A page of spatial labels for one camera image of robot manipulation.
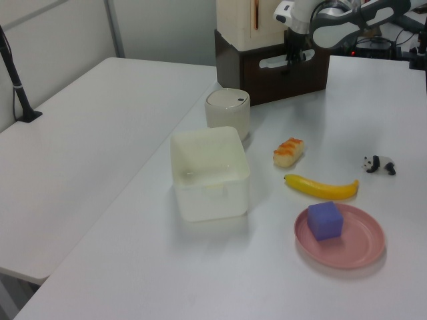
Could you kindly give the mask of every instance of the white wall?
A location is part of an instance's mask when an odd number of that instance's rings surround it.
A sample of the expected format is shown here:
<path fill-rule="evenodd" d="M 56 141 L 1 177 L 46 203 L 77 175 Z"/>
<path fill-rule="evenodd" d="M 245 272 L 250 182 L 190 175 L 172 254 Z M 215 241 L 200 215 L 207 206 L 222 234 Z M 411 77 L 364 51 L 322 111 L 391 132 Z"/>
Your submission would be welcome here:
<path fill-rule="evenodd" d="M 110 0 L 124 56 L 215 65 L 216 0 Z"/>
<path fill-rule="evenodd" d="M 68 0 L 5 34 L 32 108 L 116 56 L 104 0 Z M 14 122 L 11 106 L 12 84 L 0 59 L 0 132 Z"/>

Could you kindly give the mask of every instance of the toy banana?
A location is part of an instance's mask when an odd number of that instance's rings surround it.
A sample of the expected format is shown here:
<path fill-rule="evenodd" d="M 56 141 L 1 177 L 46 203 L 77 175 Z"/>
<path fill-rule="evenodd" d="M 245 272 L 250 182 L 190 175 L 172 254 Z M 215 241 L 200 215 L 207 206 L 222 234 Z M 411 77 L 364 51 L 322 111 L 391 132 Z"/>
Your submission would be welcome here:
<path fill-rule="evenodd" d="M 300 175 L 285 175 L 286 183 L 298 191 L 329 200 L 341 200 L 352 197 L 358 192 L 359 180 L 349 185 L 325 185 L 306 179 Z"/>

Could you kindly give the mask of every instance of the purple cube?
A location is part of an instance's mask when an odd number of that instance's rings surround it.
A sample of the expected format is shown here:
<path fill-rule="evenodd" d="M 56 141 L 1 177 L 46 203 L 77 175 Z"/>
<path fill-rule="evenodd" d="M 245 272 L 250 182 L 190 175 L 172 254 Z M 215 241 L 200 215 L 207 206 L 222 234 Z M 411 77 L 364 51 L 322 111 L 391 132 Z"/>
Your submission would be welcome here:
<path fill-rule="evenodd" d="M 339 237 L 344 218 L 332 201 L 308 206 L 308 227 L 317 241 Z"/>

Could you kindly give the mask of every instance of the panda figurine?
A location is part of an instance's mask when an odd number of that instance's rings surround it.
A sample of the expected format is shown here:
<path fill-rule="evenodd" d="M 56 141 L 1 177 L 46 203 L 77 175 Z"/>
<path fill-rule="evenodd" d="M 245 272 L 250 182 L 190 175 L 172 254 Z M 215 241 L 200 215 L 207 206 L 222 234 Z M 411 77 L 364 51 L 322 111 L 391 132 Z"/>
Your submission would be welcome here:
<path fill-rule="evenodd" d="M 396 171 L 394 170 L 394 162 L 388 157 L 383 156 L 373 156 L 365 157 L 365 162 L 362 167 L 366 172 L 372 173 L 378 169 L 382 169 L 388 172 L 389 175 L 395 175 Z"/>

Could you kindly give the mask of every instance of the plate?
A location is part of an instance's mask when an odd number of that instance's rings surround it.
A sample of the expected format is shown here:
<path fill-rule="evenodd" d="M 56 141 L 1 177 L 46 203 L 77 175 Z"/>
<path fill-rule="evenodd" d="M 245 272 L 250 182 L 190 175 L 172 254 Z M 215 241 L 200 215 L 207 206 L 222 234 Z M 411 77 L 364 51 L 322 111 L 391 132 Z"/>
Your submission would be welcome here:
<path fill-rule="evenodd" d="M 307 224 L 307 208 L 295 221 L 297 242 L 310 257 L 330 267 L 353 269 L 375 261 L 386 246 L 380 224 L 356 207 L 335 205 L 344 218 L 341 237 L 317 241 Z"/>

